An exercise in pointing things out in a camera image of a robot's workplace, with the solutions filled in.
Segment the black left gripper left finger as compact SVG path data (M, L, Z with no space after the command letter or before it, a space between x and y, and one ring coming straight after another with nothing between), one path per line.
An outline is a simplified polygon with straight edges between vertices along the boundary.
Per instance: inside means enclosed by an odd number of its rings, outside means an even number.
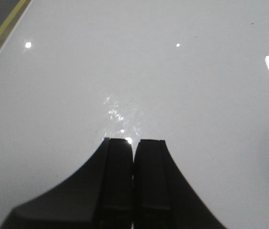
M133 152L125 139L105 138L75 173L15 207L4 229L129 229Z

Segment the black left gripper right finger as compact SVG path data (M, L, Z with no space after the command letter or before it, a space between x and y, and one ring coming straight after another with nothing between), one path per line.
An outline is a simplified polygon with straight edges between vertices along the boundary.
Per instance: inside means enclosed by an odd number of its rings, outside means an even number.
M134 159L134 228L224 228L182 175L164 140L141 140Z

